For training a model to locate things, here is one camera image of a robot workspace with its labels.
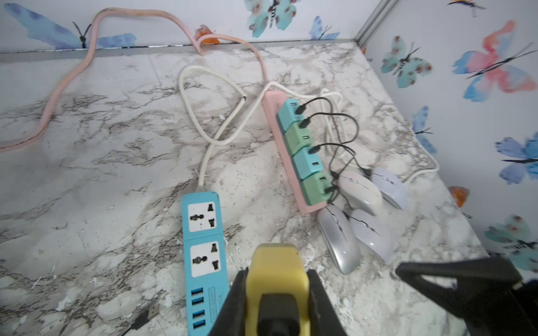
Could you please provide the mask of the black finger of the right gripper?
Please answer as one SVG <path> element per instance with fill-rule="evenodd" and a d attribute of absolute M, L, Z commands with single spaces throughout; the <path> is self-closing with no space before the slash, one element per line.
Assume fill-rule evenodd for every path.
<path fill-rule="evenodd" d="M 470 335 L 536 335 L 537 280 L 501 257 L 452 263 L 401 263 L 395 273 L 445 311 Z"/>

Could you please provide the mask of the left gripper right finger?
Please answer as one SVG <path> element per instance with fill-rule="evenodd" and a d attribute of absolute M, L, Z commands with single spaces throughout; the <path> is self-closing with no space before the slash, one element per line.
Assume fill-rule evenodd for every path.
<path fill-rule="evenodd" d="M 333 305 L 315 270 L 307 271 L 310 293 L 308 313 L 310 319 L 310 334 L 317 336 L 346 336 L 345 329 L 333 308 Z"/>

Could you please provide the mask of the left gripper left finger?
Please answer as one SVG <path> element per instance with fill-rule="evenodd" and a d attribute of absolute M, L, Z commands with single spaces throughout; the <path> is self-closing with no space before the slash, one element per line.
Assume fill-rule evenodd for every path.
<path fill-rule="evenodd" d="M 244 336 L 247 307 L 247 276 L 249 269 L 236 275 L 223 307 L 209 336 Z"/>

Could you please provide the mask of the blue power strip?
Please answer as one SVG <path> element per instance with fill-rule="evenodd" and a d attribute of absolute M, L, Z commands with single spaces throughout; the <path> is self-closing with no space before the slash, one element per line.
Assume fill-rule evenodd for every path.
<path fill-rule="evenodd" d="M 229 291 L 219 195 L 185 195 L 182 226 L 188 334 L 208 335 Z"/>

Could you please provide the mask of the yellow charger plug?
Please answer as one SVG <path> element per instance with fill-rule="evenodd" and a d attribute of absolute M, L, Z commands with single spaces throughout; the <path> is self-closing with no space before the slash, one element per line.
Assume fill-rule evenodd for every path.
<path fill-rule="evenodd" d="M 292 244 L 257 246 L 246 282 L 246 335 L 271 335 L 270 324 L 286 326 L 288 335 L 310 335 L 310 281 Z"/>

